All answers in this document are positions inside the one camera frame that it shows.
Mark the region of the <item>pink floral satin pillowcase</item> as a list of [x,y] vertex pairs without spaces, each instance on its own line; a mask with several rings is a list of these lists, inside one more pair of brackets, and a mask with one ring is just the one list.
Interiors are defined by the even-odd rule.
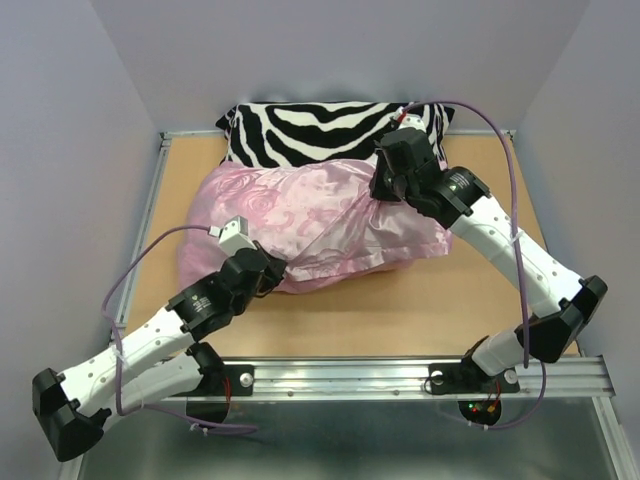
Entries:
[[452,235],[436,221],[371,197],[374,172],[374,159],[272,169],[224,162],[201,183],[187,221],[245,218],[250,238],[286,261],[278,289],[292,294],[448,255]]

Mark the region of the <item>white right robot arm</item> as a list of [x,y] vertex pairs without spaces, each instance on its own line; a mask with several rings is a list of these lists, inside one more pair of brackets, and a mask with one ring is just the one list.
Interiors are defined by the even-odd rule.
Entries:
[[463,384],[482,390],[496,375],[534,358],[554,363],[589,324],[608,286],[564,267],[517,225],[489,187],[464,167],[442,168],[416,127],[385,134],[371,181],[376,200],[404,202],[465,241],[519,292],[522,323],[480,340],[460,366]]

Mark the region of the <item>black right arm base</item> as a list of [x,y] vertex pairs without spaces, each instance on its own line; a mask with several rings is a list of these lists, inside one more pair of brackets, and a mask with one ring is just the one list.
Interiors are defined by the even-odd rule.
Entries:
[[435,363],[428,366],[423,382],[426,393],[434,396],[456,396],[460,415],[472,425],[491,428],[502,414],[502,396],[520,392],[514,369],[487,376],[471,364]]

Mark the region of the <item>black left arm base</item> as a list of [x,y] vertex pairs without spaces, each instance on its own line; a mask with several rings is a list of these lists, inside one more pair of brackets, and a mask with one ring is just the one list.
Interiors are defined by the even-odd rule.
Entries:
[[187,416],[223,423],[231,414],[231,404],[253,395],[255,367],[251,364],[226,364],[211,379],[203,380],[186,394]]

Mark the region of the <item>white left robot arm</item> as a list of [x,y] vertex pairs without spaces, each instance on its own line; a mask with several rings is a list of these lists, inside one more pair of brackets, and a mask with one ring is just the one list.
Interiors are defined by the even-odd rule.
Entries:
[[56,459],[83,455],[116,420],[164,398],[229,393],[224,362],[203,340],[273,291],[286,266],[260,244],[242,248],[112,347],[62,372],[39,372],[32,409]]

